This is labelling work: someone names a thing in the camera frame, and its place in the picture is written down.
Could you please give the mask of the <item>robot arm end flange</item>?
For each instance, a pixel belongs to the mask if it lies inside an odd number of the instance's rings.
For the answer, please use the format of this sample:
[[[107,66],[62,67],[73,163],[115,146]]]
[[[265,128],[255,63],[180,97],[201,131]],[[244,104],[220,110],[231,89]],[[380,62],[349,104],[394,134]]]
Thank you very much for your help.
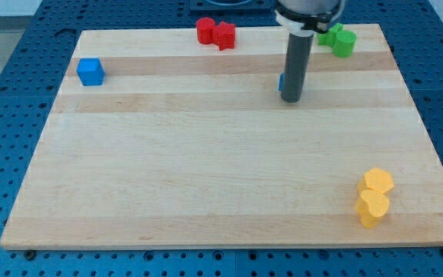
[[[346,0],[277,0],[276,21],[290,34],[308,37],[326,33],[340,19]]]

